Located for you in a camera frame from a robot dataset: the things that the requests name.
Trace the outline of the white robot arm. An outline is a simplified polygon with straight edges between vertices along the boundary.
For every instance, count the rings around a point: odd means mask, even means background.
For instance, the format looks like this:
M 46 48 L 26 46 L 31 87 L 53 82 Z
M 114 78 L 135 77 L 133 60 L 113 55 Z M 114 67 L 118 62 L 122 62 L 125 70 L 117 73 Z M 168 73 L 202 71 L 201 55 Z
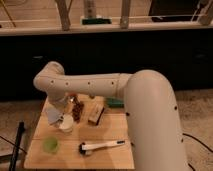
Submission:
M 189 171 L 176 97 L 163 74 L 140 70 L 71 76 L 60 63 L 50 61 L 33 84 L 52 104 L 65 103 L 70 92 L 122 100 L 129 115 L 135 171 Z

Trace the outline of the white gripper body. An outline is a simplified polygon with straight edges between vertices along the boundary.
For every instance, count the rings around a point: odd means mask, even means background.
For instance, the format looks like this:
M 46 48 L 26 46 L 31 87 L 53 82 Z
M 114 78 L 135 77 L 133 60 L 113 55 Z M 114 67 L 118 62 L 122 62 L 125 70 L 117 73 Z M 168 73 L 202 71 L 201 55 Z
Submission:
M 51 101 L 50 104 L 59 110 L 62 114 L 65 114 L 69 107 L 69 98 L 64 97 L 58 101 Z

